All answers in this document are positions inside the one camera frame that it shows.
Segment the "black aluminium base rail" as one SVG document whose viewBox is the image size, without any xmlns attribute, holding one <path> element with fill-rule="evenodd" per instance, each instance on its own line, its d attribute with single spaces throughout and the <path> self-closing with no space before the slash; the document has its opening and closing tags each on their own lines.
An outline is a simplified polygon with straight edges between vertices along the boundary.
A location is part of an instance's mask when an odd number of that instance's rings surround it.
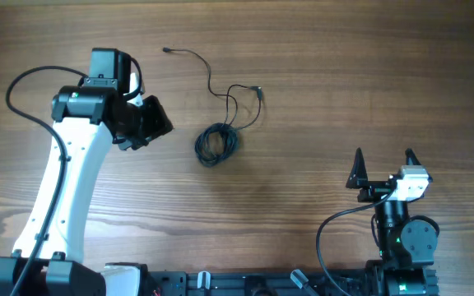
<svg viewBox="0 0 474 296">
<path fill-rule="evenodd" d="M 253 295 L 426 295 L 439 296 L 434 270 L 381 271 L 378 267 L 291 273 L 186 273 L 152 271 L 158 284 L 154 295 L 253 296 Z"/>
</svg>

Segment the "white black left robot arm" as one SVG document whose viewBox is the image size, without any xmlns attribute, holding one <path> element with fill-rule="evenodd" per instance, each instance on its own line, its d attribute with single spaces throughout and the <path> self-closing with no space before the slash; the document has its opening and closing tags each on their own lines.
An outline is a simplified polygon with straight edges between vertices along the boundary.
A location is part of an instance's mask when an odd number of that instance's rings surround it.
<svg viewBox="0 0 474 296">
<path fill-rule="evenodd" d="M 84 233 L 100 167 L 112 146 L 138 150 L 170 132 L 159 100 L 145 95 L 135 58 L 95 48 L 88 73 L 54 96 L 52 144 L 30 217 L 0 257 L 0 295 L 158 295 L 144 264 L 83 263 Z"/>
</svg>

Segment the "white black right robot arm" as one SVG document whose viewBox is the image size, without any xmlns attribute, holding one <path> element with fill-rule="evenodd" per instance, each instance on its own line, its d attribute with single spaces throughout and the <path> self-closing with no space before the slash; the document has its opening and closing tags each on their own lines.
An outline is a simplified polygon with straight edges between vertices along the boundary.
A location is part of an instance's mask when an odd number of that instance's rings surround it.
<svg viewBox="0 0 474 296">
<path fill-rule="evenodd" d="M 424 197 L 432 182 L 425 166 L 411 149 L 406 163 L 386 181 L 370 181 L 361 149 L 346 181 L 349 189 L 358 189 L 359 202 L 374 205 L 373 234 L 380 250 L 378 260 L 365 265 L 369 295 L 438 295 L 434 253 L 440 228 L 424 215 L 410 215 L 408 206 Z"/>
</svg>

